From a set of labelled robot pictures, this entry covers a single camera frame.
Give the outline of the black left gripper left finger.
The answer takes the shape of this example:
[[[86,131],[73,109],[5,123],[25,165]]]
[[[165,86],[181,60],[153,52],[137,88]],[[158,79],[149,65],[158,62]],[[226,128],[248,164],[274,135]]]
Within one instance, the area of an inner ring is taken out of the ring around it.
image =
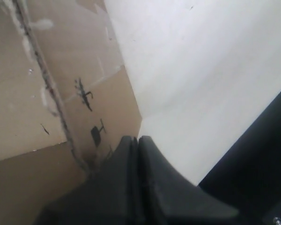
[[[97,174],[46,205],[34,224],[137,225],[139,186],[136,156],[136,138],[122,137]]]

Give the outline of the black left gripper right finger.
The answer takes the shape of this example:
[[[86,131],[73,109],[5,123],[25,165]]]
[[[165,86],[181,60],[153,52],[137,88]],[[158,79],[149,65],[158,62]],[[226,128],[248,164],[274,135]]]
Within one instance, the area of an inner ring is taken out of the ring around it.
[[[184,178],[151,137],[139,139],[139,154],[148,224],[238,224],[239,211]]]

